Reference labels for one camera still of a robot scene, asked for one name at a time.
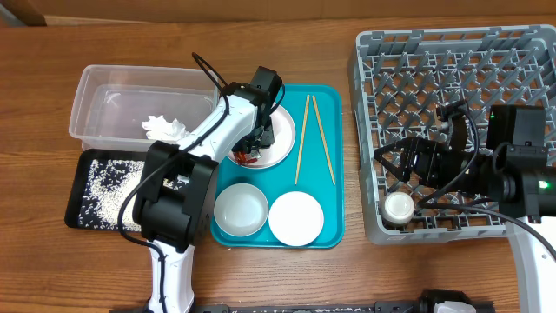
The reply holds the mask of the red snack wrapper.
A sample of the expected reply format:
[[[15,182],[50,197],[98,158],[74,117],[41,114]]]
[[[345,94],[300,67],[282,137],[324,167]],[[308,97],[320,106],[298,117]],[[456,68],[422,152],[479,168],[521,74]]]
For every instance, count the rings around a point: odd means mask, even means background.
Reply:
[[[255,163],[261,158],[261,154],[258,150],[251,150],[249,153],[236,151],[233,153],[233,156],[236,163],[245,166],[251,163]]]

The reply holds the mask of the white paper cup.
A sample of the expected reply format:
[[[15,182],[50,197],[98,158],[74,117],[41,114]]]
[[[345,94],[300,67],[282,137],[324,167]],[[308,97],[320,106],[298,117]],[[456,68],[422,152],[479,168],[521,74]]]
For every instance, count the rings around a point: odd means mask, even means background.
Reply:
[[[390,193],[381,208],[384,220],[393,225],[405,225],[409,223],[415,212],[415,204],[412,197],[404,192]]]

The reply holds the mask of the grey bowl with rice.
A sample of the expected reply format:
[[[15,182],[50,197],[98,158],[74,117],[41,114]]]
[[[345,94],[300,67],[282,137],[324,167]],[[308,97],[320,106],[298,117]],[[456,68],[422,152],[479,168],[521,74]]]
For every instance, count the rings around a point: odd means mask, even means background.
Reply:
[[[214,218],[218,227],[228,235],[254,235],[268,219],[268,200],[252,184],[228,186],[216,198]]]

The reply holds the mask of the white bowl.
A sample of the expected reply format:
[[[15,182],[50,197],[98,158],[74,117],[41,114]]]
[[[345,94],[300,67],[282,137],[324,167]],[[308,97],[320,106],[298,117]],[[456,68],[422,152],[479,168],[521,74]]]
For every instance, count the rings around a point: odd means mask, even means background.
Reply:
[[[268,225],[281,243],[291,247],[306,246],[321,234],[324,213],[314,197],[291,191],[273,202],[268,213]]]

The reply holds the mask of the white napkin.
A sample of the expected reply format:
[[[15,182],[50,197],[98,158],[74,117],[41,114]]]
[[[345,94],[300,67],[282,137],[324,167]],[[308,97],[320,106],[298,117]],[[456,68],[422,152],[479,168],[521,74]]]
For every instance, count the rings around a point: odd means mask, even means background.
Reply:
[[[142,128],[146,131],[146,137],[149,140],[165,143],[176,143],[189,134],[182,122],[177,119],[168,122],[164,115],[149,116],[149,120],[142,123]]]

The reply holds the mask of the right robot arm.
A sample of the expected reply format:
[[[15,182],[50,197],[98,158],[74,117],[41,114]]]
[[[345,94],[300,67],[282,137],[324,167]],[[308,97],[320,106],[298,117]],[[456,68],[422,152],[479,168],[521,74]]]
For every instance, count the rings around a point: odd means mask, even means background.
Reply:
[[[480,153],[477,123],[467,102],[436,109],[448,143],[406,137],[374,151],[398,181],[417,176],[433,189],[415,208],[496,216],[506,223],[519,284],[520,310],[555,310],[555,169],[545,146],[546,112],[522,104],[494,105]]]

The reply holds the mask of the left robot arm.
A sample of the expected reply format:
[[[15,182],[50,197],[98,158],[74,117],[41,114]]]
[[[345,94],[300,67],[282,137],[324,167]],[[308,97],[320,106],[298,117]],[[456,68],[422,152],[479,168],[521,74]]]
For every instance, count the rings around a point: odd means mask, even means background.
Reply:
[[[141,228],[138,244],[152,257],[146,312],[189,311],[194,249],[214,212],[220,163],[229,153],[252,163],[275,142],[271,115],[285,94],[276,71],[259,67],[250,83],[211,79],[221,93],[216,109],[177,143],[154,142],[140,183],[124,200]]]

